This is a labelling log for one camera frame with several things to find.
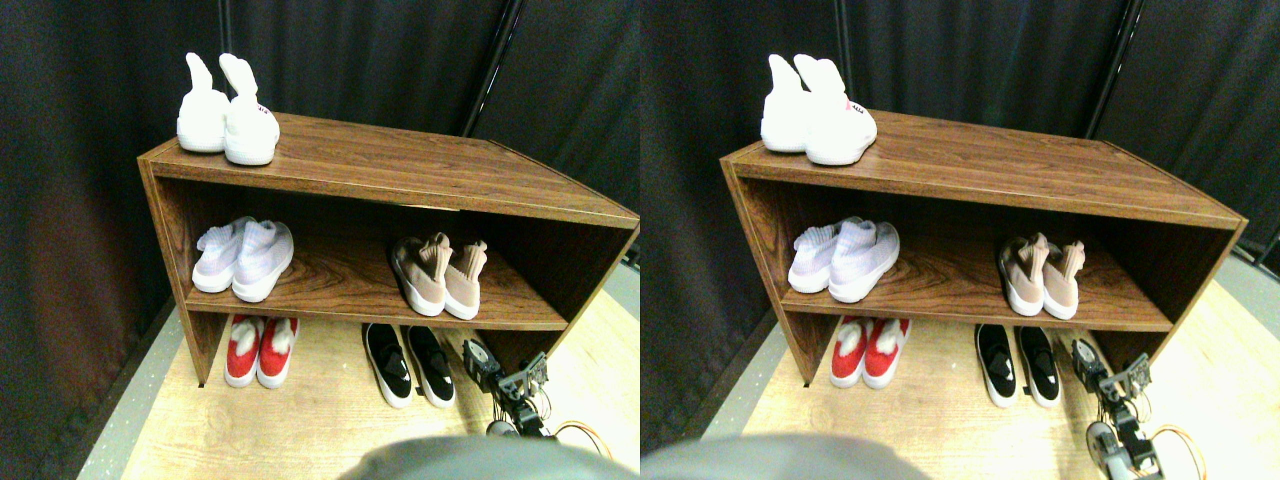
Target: shoe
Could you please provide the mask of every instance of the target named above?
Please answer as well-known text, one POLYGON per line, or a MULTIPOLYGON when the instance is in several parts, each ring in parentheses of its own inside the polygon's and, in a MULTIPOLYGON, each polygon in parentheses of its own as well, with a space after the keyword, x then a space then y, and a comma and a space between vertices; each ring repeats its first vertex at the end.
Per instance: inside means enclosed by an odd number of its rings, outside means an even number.
POLYGON ((888 221, 842 223, 836 253, 831 259, 827 292, 844 303, 867 298, 881 276, 897 261, 900 247, 897 229, 888 221))
POLYGON ((444 310, 462 320, 471 320, 480 311, 480 270, 489 259, 488 246, 476 242, 462 248, 462 256, 444 271, 444 310))
POLYGON ((1009 335, 1002 325, 978 325, 973 332, 978 349, 978 364, 987 380, 987 394, 1000 408, 1014 404, 1018 381, 1014 379, 1014 358, 1009 352, 1009 335))
POLYGON ((440 408, 452 407, 454 397, 449 358, 435 334, 426 326, 401 326, 401 337, 417 366, 417 383, 426 390, 426 399, 440 408))
POLYGON ((191 92, 182 97, 178 109, 178 145, 188 151, 216 154, 223 151, 227 134, 227 93, 214 90, 214 76, 200 55, 188 52, 191 92))
POLYGON ((1019 326, 1014 329, 1018 337, 1018 351, 1027 369, 1027 383, 1030 384, 1032 398, 1041 407, 1055 407, 1062 399, 1061 385, 1057 383, 1057 364, 1053 361, 1053 343, 1048 340, 1044 329, 1039 326, 1019 326))
POLYGON ((878 133, 876 120, 861 105, 849 101, 840 69, 828 59, 796 55, 796 69, 809 86, 812 108, 805 155, 818 165, 851 165, 878 133))
POLYGON ((826 227, 809 227, 795 241, 796 256, 787 270, 787 283, 800 293, 818 293, 831 282, 831 257, 836 255, 836 234, 844 223, 858 224, 861 219, 850 216, 826 227))
POLYGON ((1000 278, 1014 312, 1034 316, 1044 307, 1044 260, 1048 241, 1037 233, 1030 241, 1014 238, 1000 251, 1000 278))
POLYGON ((210 228, 196 241, 196 250, 204 252, 191 270, 191 283, 197 291, 219 293, 232 285, 236 275, 236 259, 244 243, 244 225, 252 223, 252 216, 241 216, 227 225, 210 228))
POLYGON ((378 388, 392 407, 408 407, 413 393, 413 380, 408 376, 408 364, 399 348, 396 329, 387 324, 364 324, 365 353, 374 367, 378 388))
POLYGON ((902 347, 911 335, 911 320, 879 319, 872 326, 870 348, 867 349, 867 387, 877 390, 888 387, 897 372, 897 362, 902 360, 902 347))
POLYGON ((449 237, 436 233, 430 242, 410 237, 396 242, 392 247, 390 262, 396 280, 410 308, 436 316, 444 310, 444 270, 449 266, 449 237))
POLYGON ((1076 241, 1064 248, 1048 244, 1044 261, 1044 311, 1062 320, 1075 316, 1080 305, 1080 287, 1075 274, 1084 268, 1084 243, 1076 241))
POLYGON ((288 227, 271 220, 244 224, 244 246, 236 260, 232 292, 246 302, 261 302, 271 294, 291 261, 293 234, 288 227))
POLYGON ((800 76, 778 55, 769 55, 773 91, 764 97, 760 140, 776 152, 803 152, 809 138, 812 93, 800 87, 800 76))
POLYGON ((257 102, 257 82, 248 61, 232 54, 218 58, 227 82, 236 88, 227 110, 227 160, 239 165, 266 165, 275 157, 280 123, 271 110, 257 102))
POLYGON ((867 353, 865 319, 844 316, 836 329, 836 351, 831 355, 831 384, 850 388, 863 376, 867 353))
POLYGON ((236 315, 232 338, 227 340, 227 370, 223 378, 234 388, 244 388, 257 374, 259 347, 262 339, 262 317, 236 315))
POLYGON ((259 356, 257 383, 266 388, 280 388, 289 376, 293 344, 298 343, 298 319, 271 317, 262 333, 262 351, 259 356))

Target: white shoe sole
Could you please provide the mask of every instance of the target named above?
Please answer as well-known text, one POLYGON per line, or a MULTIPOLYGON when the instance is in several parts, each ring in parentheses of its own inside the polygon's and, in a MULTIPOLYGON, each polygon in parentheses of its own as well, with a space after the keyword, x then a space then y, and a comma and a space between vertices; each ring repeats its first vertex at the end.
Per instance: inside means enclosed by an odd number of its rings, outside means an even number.
POLYGON ((475 319, 476 314, 480 312, 480 306, 476 305, 474 307, 468 307, 466 305, 462 305, 462 302, 458 302, 457 300, 453 300, 453 296, 449 294, 448 292, 445 292, 444 293, 444 310, 448 310, 449 314, 453 314, 453 316, 456 316, 458 319, 471 320, 471 319, 475 319))
MULTIPOLYGON (((413 343, 406 339, 404 349, 407 349, 408 356, 413 358, 413 367, 417 369, 417 384, 422 387, 422 392, 426 392, 426 401, 431 402, 431 404, 434 404, 436 408, 452 407, 453 401, 458 399, 457 387, 453 388, 453 397, 451 397, 449 399, 443 399, 440 397, 436 397, 435 390, 431 389, 431 384, 429 381, 424 381, 424 379, 426 379, 426 367, 424 367, 422 364, 417 361, 417 353, 413 352, 413 343)), ((449 384, 451 385, 453 384, 453 375, 449 375, 449 384)))
POLYGON ((831 283, 831 266, 823 266, 820 270, 808 275, 800 275, 796 274, 795 270, 787 270, 787 283, 791 284, 791 289, 800 293, 822 292, 827 289, 827 284, 831 283))
POLYGON ((396 271, 396 282, 399 283, 401 293, 404 294, 404 301, 408 303, 408 307, 413 308, 413 311, 419 315, 440 315, 440 312, 444 311, 444 302, 431 303, 426 301, 426 298, 422 298, 422 296, 417 293, 417 288, 415 288, 412 283, 408 283, 408 279, 404 276, 404 271, 401 270, 399 261, 396 261, 394 256, 390 256, 389 260, 392 262, 392 270, 396 271))
POLYGON ((387 403, 394 408, 408 407, 413 399, 413 380, 410 379, 408 383, 408 397, 396 397, 392 389, 387 387, 387 381, 383 380, 383 371, 378 369, 378 362, 374 361, 374 352, 369 348, 369 335, 365 337, 365 358, 369 358, 369 366, 374 369, 374 376, 378 378, 378 388, 383 390, 383 398, 387 403))
POLYGON ((257 372, 259 372, 257 358, 255 357, 253 367, 251 367, 248 372, 244 374, 244 376, 232 376, 230 367, 223 367, 223 379, 227 380, 227 384, 232 385, 233 388, 244 388, 248 387, 248 384, 253 383, 253 376, 256 376, 257 372))
POLYGON ((987 374, 987 361, 982 358, 982 346, 978 344, 978 332, 973 334, 973 347, 978 352, 978 367, 982 369, 982 381, 987 384, 987 396, 991 397, 991 403, 995 403, 1000 408, 1009 408, 1014 406, 1018 399, 1018 380, 1014 380, 1014 394, 1010 397, 1001 396, 996 390, 996 385, 991 383, 991 375, 987 374))
POLYGON ((879 283, 881 276, 884 276, 884 273, 888 271, 888 269, 892 268, 895 262, 897 262, 897 255, 901 251, 902 251, 902 243, 899 242, 897 247, 893 248, 893 253, 890 255, 888 259, 884 259, 883 262, 877 265, 876 270, 872 270, 872 273, 859 276, 858 280, 850 282, 847 284, 838 284, 831 282, 827 285, 827 292, 831 292, 831 298, 835 298, 837 302, 842 303, 855 303, 861 301, 863 298, 867 298, 867 294, 872 293, 872 288, 876 288, 876 284, 879 283))
POLYGON ((1064 307, 1057 302, 1055 302, 1053 297, 1048 296, 1048 291, 1044 291, 1044 311, 1047 311, 1050 315, 1053 315, 1060 320, 1070 320, 1073 316, 1075 316, 1075 308, 1079 306, 1080 302, 1076 301, 1075 305, 1070 307, 1064 307))
POLYGON ((1005 261, 996 257, 996 269, 1000 270, 1000 280, 1005 283, 1005 298, 1009 300, 1009 307, 1014 308, 1014 312, 1021 316, 1036 316, 1039 315, 1041 310, 1044 308, 1044 297, 1047 294, 1041 294, 1039 302, 1028 302, 1023 297, 1018 296, 1018 291, 1014 289, 1012 282, 1009 282, 1009 271, 1005 271, 1005 261))
MULTIPOLYGON (((893 357, 892 364, 888 364, 888 370, 884 371, 884 375, 881 376, 870 376, 865 374, 863 375, 867 378, 867 387, 879 390, 883 389, 884 387, 888 387, 890 381, 893 381, 893 374, 897 374, 897 364, 902 361, 902 352, 906 351, 906 342, 911 339, 911 329, 914 328, 915 328, 914 321, 906 324, 906 333, 902 334, 902 343, 897 344, 897 356, 893 357)), ((873 346, 868 343, 867 348, 873 348, 873 346)))
POLYGON ((233 278, 236 278, 236 262, 232 262, 215 275, 205 275, 196 269, 191 270, 191 283, 196 285, 197 291, 205 293, 221 293, 227 291, 232 285, 233 278))
POLYGON ((232 136, 227 136, 227 160, 238 165, 266 165, 275 157, 275 143, 246 142, 232 136))
POLYGON ((233 279, 232 292, 236 293, 236 297, 246 302, 250 303, 261 302, 266 300, 266 296, 271 294, 271 289, 275 288, 275 280, 280 279, 280 274, 284 273, 284 269, 289 268, 291 262, 293 262, 292 248, 289 250, 289 253, 284 256, 284 261, 282 261, 280 265, 276 265, 270 274, 259 279, 257 282, 253 282, 251 284, 243 284, 233 279))
MULTIPOLYGON (((266 387, 266 388, 270 388, 270 389, 276 389, 276 388, 280 388, 280 385, 284 385, 284 379, 289 376, 289 364, 293 364, 293 346, 298 344, 298 338, 302 334, 301 330, 302 329, 298 329, 298 330, 293 332, 293 344, 289 346, 289 357, 284 360, 284 367, 280 369, 280 374, 275 375, 275 376, 266 375, 266 374, 262 372, 262 367, 259 366, 257 367, 257 383, 260 383, 260 384, 262 384, 262 387, 266 387)), ((259 358, 261 358, 262 352, 259 351, 257 355, 259 355, 259 358)))

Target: red and white shoe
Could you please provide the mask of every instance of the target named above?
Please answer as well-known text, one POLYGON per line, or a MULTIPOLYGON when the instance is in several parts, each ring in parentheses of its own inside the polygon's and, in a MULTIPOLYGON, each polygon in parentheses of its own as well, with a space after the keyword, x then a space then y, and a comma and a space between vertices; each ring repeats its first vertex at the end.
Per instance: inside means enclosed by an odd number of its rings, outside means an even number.
POLYGON ((232 338, 227 342, 227 384, 243 388, 253 381, 257 372, 257 351, 262 339, 262 317, 236 315, 232 319, 232 338))
POLYGON ((831 355, 831 384, 850 388, 863 376, 867 353, 867 325, 861 317, 844 316, 836 329, 836 351, 831 355))
POLYGON ((298 342, 298 319, 271 317, 262 333, 262 352, 259 353, 257 383, 266 388, 280 388, 289 376, 289 358, 298 342))
POLYGON ((879 319, 872 328, 870 348, 867 349, 867 387, 882 389, 893 380, 902 347, 911 334, 911 320, 879 319))

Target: shoe rack shelf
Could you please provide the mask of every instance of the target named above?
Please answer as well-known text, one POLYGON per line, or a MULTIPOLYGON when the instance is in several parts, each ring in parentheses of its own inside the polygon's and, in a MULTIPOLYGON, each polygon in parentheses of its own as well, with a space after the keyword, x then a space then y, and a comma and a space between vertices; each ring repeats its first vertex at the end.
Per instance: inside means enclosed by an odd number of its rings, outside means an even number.
POLYGON ((1119 365, 1156 357, 1229 255, 1239 214, 1115 145, 873 111, 876 143, 850 166, 756 142, 721 166, 805 383, 840 315, 1089 330, 1119 365), (897 262, 870 294, 840 303, 787 283, 804 229, 850 215, 887 220, 897 262), (1002 293, 996 256, 1010 237, 1084 242, 1070 320, 1021 316, 1002 293))
POLYGON ((229 314, 474 329, 508 369, 550 352, 639 232, 636 214, 488 141, 276 113, 264 166, 170 140, 138 157, 151 215, 204 384, 229 314), (193 288, 196 239, 242 216, 283 221, 294 256, 271 294, 247 303, 193 288), (387 260, 406 236, 484 239, 475 319, 404 302, 387 260))

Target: black sneaker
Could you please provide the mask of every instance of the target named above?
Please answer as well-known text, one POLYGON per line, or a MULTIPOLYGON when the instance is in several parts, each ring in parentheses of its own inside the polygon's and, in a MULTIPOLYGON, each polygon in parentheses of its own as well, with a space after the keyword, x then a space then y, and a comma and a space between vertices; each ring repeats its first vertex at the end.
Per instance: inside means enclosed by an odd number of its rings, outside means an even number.
POLYGON ((1014 358, 1009 352, 1009 335, 1004 325, 978 325, 973 333, 978 344, 978 364, 987 379, 987 393, 1000 408, 1014 404, 1018 380, 1014 379, 1014 358))
POLYGON ((1023 355, 1023 366, 1027 367, 1027 380, 1030 384, 1032 398, 1041 407, 1053 407, 1062 398, 1062 389, 1059 384, 1057 364, 1053 362, 1053 344, 1050 343, 1044 329, 1039 326, 1021 326, 1014 333, 1018 337, 1018 349, 1023 355))
POLYGON ((449 360, 444 356, 435 334, 426 326, 401 326, 401 337, 404 337, 408 356, 417 366, 417 383, 422 384, 426 399, 440 408, 452 407, 453 379, 449 360))
POLYGON ((387 403, 392 407, 408 407, 413 380, 408 376, 408 365, 404 362, 399 340, 396 339, 396 329, 387 324, 364 324, 362 330, 365 353, 369 353, 369 364, 374 366, 383 398, 387 398, 387 403))

